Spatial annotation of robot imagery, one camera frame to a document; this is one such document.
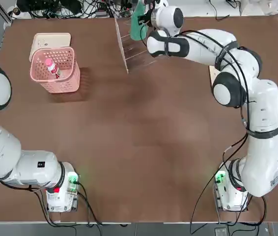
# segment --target bottle cap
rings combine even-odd
[[[51,65],[53,64],[53,60],[50,59],[50,58],[46,58],[45,64],[46,64],[47,66],[51,66]]]

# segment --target robotic arm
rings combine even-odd
[[[224,166],[216,174],[220,206],[223,210],[239,211],[246,206],[248,192],[261,197],[278,184],[278,87],[271,80],[258,78],[260,56],[239,47],[231,33],[203,29],[179,34],[183,24],[182,17],[177,17],[178,12],[182,15],[179,8],[168,6],[166,0],[158,0],[155,8],[149,8],[151,24],[157,29],[147,39],[150,55],[214,65],[220,71],[212,85],[216,101],[223,106],[248,109],[248,127],[243,119],[248,134],[247,155],[222,163]]]
[[[11,83],[0,69],[0,110],[11,99]],[[8,185],[38,185],[46,189],[49,211],[77,207],[78,175],[71,164],[58,162],[48,151],[21,150],[19,140],[0,127],[0,182]]]

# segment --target table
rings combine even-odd
[[[278,85],[278,15],[185,19],[184,30],[204,28],[229,31],[258,52],[260,77]],[[30,80],[28,56],[38,32],[71,33],[82,73],[79,95],[53,96]],[[49,150],[72,163],[104,222],[188,222],[221,162],[216,153],[244,134],[239,111],[211,95],[207,66],[170,58],[128,75],[113,19],[15,20],[3,39],[0,67],[13,87],[0,125],[23,149]],[[266,220],[278,221],[278,186],[266,199]],[[240,221],[258,221],[262,207],[261,199],[253,199]],[[77,213],[54,219],[85,222],[85,207],[80,203]],[[222,214],[222,220],[234,221],[235,214]],[[44,218],[33,194],[0,185],[0,221]],[[212,186],[194,221],[217,221]]]

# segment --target black joint ring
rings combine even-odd
[[[170,55],[168,54],[168,39],[170,38],[170,34],[167,29],[162,29],[162,30],[167,34],[167,38],[164,40],[164,52],[165,55],[170,57]]]
[[[228,53],[229,50],[233,49],[233,48],[238,48],[239,44],[237,41],[232,41],[229,44],[225,45],[222,50],[220,51],[219,55],[216,57],[216,61],[214,64],[214,67],[217,70],[221,70],[221,62],[223,60],[223,58],[225,57],[225,55]]]

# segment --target cable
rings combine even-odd
[[[239,15],[242,16],[242,11],[241,11],[241,2],[237,1],[237,0],[225,0],[231,7],[233,7],[234,9],[237,8],[237,3],[239,5],[238,9],[239,9]]]
[[[192,235],[193,235],[194,233],[196,233],[198,230],[200,230],[200,229],[202,229],[203,227],[205,227],[207,224],[208,224],[208,223],[205,223],[205,224],[201,225],[198,229],[194,230],[194,231],[192,232]]]
[[[245,199],[245,201],[244,201],[244,203],[243,203],[243,205],[242,205],[242,207],[241,207],[241,211],[239,212],[239,214],[238,214],[238,216],[237,216],[237,218],[236,218],[236,221],[235,221],[233,224],[228,225],[228,226],[234,226],[234,225],[237,224],[237,222],[238,222],[238,220],[239,220],[239,217],[240,217],[241,213],[243,212],[244,206],[245,206],[245,204],[247,203],[247,199],[248,199],[248,194],[246,195],[246,199]]]
[[[142,33],[143,27],[145,27],[149,22],[150,22],[150,21],[147,21],[146,23],[144,23],[144,24],[142,25],[141,29],[140,29],[140,39],[141,39],[141,41],[142,41],[142,43],[144,44],[145,47],[147,47],[147,44],[144,42],[141,33]]]
[[[209,0],[209,3],[211,4],[211,6],[214,8],[214,11],[215,11],[215,13],[216,13],[216,20],[217,21],[221,21],[221,20],[224,20],[224,19],[226,19],[226,18],[228,18],[229,17],[229,15],[227,15],[227,16],[223,16],[223,17],[221,17],[221,18],[218,18],[218,12],[217,12],[217,9],[214,7],[214,5],[211,3],[211,0]]]
[[[40,206],[41,206],[41,209],[42,209],[42,212],[44,214],[44,218],[45,218],[46,222],[54,228],[61,228],[61,227],[63,227],[63,228],[73,228],[75,230],[75,236],[77,236],[77,229],[75,228],[75,226],[77,226],[79,224],[75,224],[75,225],[56,224],[53,220],[51,220],[51,218],[48,215],[47,209],[45,208],[45,205],[44,205],[43,194],[42,194],[41,190],[40,190],[40,193],[41,193],[42,199],[40,199],[39,195],[36,192],[34,192],[34,194],[37,196],[37,198],[39,200],[39,203],[40,203]]]
[[[242,142],[242,144],[227,158],[226,161],[228,161],[230,158],[232,158],[237,152],[239,149],[242,148],[242,146],[244,145],[244,143],[246,142],[247,140],[247,137],[248,137],[248,134],[245,134],[244,136],[244,141]],[[193,211],[193,214],[192,214],[192,217],[191,217],[191,220],[190,220],[190,230],[189,232],[192,233],[192,223],[193,223],[193,218],[194,218],[194,214],[195,214],[195,210],[196,210],[196,207],[198,205],[198,202],[203,194],[203,192],[205,191],[205,189],[207,188],[207,186],[209,185],[209,183],[211,182],[211,180],[215,177],[216,173],[223,167],[223,165],[221,165],[218,170],[212,175],[212,177],[210,178],[210,180],[207,182],[207,184],[205,185],[205,187],[203,188],[201,194],[199,195],[197,201],[196,201],[196,204],[195,204],[195,207],[194,207],[194,211]]]
[[[90,206],[90,204],[89,204],[87,198],[86,198],[82,193],[80,193],[80,192],[78,192],[78,195],[79,195],[79,196],[82,196],[82,197],[84,198],[84,201],[86,202],[87,206],[89,207],[89,209],[90,209],[90,211],[91,211],[91,214],[92,214],[92,216],[93,216],[93,218],[94,218],[94,221],[95,221],[98,225],[104,226],[104,225],[102,224],[102,222],[100,222],[100,221],[96,218],[96,216],[95,216],[95,214],[94,214],[94,211],[93,211],[92,207]]]
[[[235,230],[232,234],[229,234],[230,236],[233,236],[233,234],[235,234],[236,232],[251,232],[251,231],[255,231],[257,228],[257,226],[255,226],[255,228],[251,229],[251,230]]]
[[[263,204],[264,204],[264,211],[263,211],[263,216],[261,218],[261,220],[258,223],[246,223],[246,222],[241,222],[242,225],[247,225],[247,226],[260,226],[263,221],[265,220],[266,216],[267,216],[267,201],[265,199],[264,196],[261,197],[263,200]]]

